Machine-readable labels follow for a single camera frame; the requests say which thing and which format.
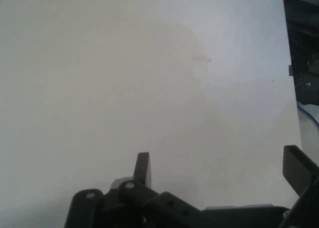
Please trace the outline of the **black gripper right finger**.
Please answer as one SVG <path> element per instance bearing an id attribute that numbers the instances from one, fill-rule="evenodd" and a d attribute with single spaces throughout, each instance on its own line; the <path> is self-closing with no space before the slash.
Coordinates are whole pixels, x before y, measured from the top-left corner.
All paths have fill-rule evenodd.
<path id="1" fill-rule="evenodd" d="M 296 145 L 284 146 L 283 176 L 298 195 L 281 228 L 319 226 L 319 167 Z"/>

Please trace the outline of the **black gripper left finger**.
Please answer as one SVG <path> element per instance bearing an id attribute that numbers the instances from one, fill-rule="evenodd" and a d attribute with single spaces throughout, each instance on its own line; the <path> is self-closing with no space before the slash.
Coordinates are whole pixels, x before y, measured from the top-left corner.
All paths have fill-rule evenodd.
<path id="1" fill-rule="evenodd" d="M 203 212 L 168 193 L 150 188 L 150 155 L 137 155 L 132 177 L 115 181 L 104 194 L 98 189 L 76 193 L 66 228 L 205 228 Z"/>

